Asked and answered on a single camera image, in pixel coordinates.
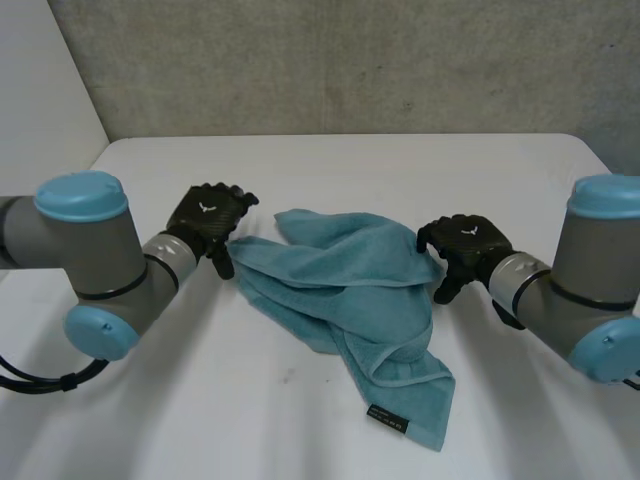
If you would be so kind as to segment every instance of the black label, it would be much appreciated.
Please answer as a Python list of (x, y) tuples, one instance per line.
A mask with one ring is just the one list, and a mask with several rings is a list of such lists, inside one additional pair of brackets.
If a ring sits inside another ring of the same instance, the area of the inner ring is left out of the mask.
[(371, 405), (369, 407), (369, 410), (367, 410), (367, 415), (375, 418), (379, 422), (384, 423), (386, 426), (399, 431), (400, 433), (406, 433), (407, 427), (409, 426), (409, 420), (407, 420), (406, 418), (394, 415), (388, 410), (385, 410), (384, 408), (377, 405)]

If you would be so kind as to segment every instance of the white table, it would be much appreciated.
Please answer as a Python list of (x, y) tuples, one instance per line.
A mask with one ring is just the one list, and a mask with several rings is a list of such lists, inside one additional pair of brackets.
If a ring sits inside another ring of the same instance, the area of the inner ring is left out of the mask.
[[(272, 215), (369, 211), (417, 229), (479, 213), (550, 263), (573, 182), (606, 168), (564, 135), (121, 140), (96, 169), (129, 195), (142, 241), (192, 184), (261, 200), (239, 235), (277, 239)], [(62, 272), (0, 284), (0, 352), (29, 372), (88, 362), (61, 317)], [(430, 350), (457, 388), (441, 453), (365, 416), (342, 360), (313, 353), (203, 262), (123, 361), (68, 394), (0, 392), (2, 480), (637, 478), (640, 396), (590, 383), (531, 334), (503, 326), (479, 286), (434, 310)]]

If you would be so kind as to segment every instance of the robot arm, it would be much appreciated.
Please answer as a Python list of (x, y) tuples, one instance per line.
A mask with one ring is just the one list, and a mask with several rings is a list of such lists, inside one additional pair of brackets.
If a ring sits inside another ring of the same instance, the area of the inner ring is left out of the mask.
[(436, 303), (480, 280), (501, 320), (528, 329), (600, 383), (626, 383), (640, 370), (640, 178), (588, 177), (569, 200), (553, 267), (514, 251), (486, 218), (443, 217), (418, 232), (448, 261)]
[(233, 277), (225, 242), (258, 199), (238, 187), (192, 187), (143, 247), (120, 182), (103, 172), (53, 179), (35, 197), (0, 197), (0, 269), (63, 268), (78, 305), (67, 338), (97, 360), (137, 344), (205, 255)]

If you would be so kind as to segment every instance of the gray concrete wall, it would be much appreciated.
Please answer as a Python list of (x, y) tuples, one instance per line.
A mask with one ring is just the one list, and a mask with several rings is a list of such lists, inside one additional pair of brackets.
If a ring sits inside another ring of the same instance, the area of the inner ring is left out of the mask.
[(112, 140), (565, 132), (640, 174), (640, 0), (49, 0)]

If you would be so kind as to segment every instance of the blue towel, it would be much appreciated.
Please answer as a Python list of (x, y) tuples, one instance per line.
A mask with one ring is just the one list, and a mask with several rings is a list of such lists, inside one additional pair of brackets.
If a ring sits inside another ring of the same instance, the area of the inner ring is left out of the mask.
[(290, 245), (229, 244), (240, 291), (314, 351), (340, 354), (369, 405), (408, 420), (409, 438), (440, 451), (455, 382), (427, 352), (424, 287), (440, 267), (384, 217), (291, 210), (276, 222)]

